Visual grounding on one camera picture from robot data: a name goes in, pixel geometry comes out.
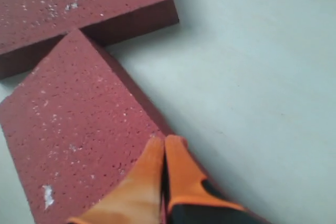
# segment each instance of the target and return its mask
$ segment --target gray floor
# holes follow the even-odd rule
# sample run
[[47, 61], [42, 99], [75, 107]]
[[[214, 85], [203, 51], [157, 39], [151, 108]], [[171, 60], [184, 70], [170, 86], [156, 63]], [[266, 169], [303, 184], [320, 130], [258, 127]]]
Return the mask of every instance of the gray floor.
[[[334, 224], [336, 1], [175, 1], [179, 26], [109, 50], [229, 194], [274, 223]], [[0, 220], [31, 223], [0, 144]]]

